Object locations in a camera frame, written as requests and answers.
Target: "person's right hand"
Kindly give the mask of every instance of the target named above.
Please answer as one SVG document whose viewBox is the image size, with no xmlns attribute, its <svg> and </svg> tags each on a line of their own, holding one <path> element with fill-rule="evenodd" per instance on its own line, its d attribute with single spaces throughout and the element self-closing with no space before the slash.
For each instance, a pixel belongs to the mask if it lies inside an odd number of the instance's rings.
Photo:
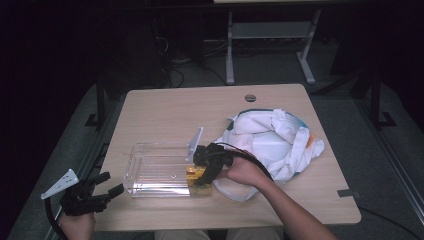
<svg viewBox="0 0 424 240">
<path fill-rule="evenodd" d="M 224 169 L 218 175 L 218 178 L 228 178 L 237 183 L 258 187 L 264 180 L 269 178 L 254 163 L 241 157 L 234 157 L 233 165 Z"/>
</svg>

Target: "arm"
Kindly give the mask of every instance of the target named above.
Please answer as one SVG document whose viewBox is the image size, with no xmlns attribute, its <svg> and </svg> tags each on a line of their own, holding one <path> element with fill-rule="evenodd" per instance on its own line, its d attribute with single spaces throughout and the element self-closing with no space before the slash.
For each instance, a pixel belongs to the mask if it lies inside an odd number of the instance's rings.
<svg viewBox="0 0 424 240">
<path fill-rule="evenodd" d="M 90 240 L 93 237 L 96 219 L 94 213 L 81 216 L 63 215 L 60 220 L 60 227 L 68 240 Z"/>
<path fill-rule="evenodd" d="M 233 165 L 223 170 L 219 177 L 258 189 L 271 204 L 292 239 L 337 239 L 326 226 L 291 199 L 253 163 L 235 157 Z"/>
</svg>

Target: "white cloth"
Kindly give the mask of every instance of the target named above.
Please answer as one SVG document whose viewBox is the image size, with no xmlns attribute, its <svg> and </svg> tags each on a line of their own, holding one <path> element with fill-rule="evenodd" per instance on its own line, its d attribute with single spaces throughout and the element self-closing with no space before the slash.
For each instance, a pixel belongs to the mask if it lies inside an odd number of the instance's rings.
<svg viewBox="0 0 424 240">
<path fill-rule="evenodd" d="M 231 120 L 216 142 L 251 152 L 277 183 L 301 173 L 325 148 L 324 141 L 311 135 L 302 120 L 281 109 L 246 110 Z M 236 201 L 246 201 L 257 192 L 229 179 L 216 179 L 214 185 Z"/>
</svg>

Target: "metal stand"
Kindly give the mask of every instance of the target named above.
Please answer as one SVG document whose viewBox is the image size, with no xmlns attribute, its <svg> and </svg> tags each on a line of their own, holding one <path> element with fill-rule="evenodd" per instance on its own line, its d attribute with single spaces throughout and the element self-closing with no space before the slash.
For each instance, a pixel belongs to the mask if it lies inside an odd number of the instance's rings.
<svg viewBox="0 0 424 240">
<path fill-rule="evenodd" d="M 315 30 L 321 9 L 315 11 L 312 21 L 303 22 L 254 22 L 254 23 L 233 23 L 233 13 L 228 15 L 228 39 L 227 39 L 227 84 L 234 85 L 234 68 L 232 58 L 233 39 L 254 39 L 254 38 L 304 38 L 305 46 L 301 52 L 297 53 L 299 63 L 302 67 L 306 81 L 314 84 L 315 79 L 306 57 L 314 38 Z"/>
</svg>

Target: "clear plastic container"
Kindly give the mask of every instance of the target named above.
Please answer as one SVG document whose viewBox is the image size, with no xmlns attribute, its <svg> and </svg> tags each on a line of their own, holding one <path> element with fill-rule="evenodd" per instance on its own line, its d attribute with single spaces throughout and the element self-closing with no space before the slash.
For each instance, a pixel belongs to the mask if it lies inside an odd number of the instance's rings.
<svg viewBox="0 0 424 240">
<path fill-rule="evenodd" d="M 186 179 L 188 143 L 134 144 L 124 176 L 132 197 L 190 196 Z"/>
</svg>

